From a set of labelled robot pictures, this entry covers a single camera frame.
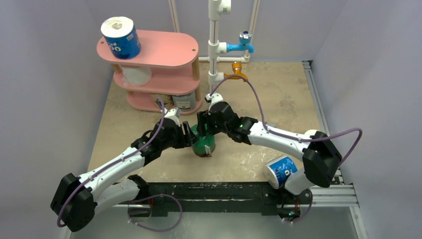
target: blue label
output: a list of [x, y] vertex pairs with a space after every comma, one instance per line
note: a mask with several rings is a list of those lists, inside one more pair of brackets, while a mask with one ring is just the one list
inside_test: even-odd
[[276, 174], [280, 186], [287, 180], [290, 174], [298, 171], [295, 163], [289, 157], [284, 157], [270, 164], [269, 167]]
[[141, 51], [136, 29], [124, 37], [113, 38], [104, 36], [113, 55], [119, 59], [130, 59], [137, 56]]

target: wooden post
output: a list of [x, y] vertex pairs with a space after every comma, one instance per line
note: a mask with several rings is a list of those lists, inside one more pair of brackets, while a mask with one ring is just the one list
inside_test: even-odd
[[111, 67], [113, 67], [114, 72], [121, 73], [121, 68], [117, 64], [112, 64]]
[[[194, 75], [194, 80], [199, 80], [199, 57], [192, 62], [192, 73]], [[201, 83], [195, 90], [195, 98], [197, 101], [201, 100]]]

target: blue paper towel roll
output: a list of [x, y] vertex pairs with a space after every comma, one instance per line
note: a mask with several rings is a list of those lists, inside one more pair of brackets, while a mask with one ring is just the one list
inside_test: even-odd
[[141, 51], [141, 43], [130, 18], [115, 16], [107, 19], [101, 25], [101, 33], [113, 55], [119, 59], [133, 58]]

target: pink shelving unit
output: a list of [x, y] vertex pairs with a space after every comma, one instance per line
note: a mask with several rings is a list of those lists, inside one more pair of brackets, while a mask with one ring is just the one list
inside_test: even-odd
[[[97, 44], [98, 55], [113, 66], [114, 82], [127, 90], [127, 102], [137, 110], [159, 112], [151, 94], [181, 96], [195, 91], [195, 108], [182, 114], [191, 114], [198, 110], [202, 96], [197, 41], [178, 32], [137, 30], [137, 34], [141, 52], [132, 59], [114, 57], [104, 37]], [[150, 67], [151, 80], [142, 86], [125, 85], [120, 65]]]

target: orange pipe fitting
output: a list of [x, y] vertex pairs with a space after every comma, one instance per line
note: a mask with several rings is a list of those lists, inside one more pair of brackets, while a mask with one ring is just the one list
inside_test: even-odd
[[[243, 76], [246, 80], [248, 80], [248, 77], [245, 74], [242, 73], [242, 63], [240, 63], [240, 62], [234, 62], [231, 65], [231, 68], [233, 70], [233, 74], [234, 75]], [[228, 77], [228, 76], [230, 76], [230, 75], [229, 74], [224, 74], [224, 77], [225, 78]], [[238, 79], [240, 79], [240, 77], [232, 76], [229, 79], [230, 80], [238, 80]]]

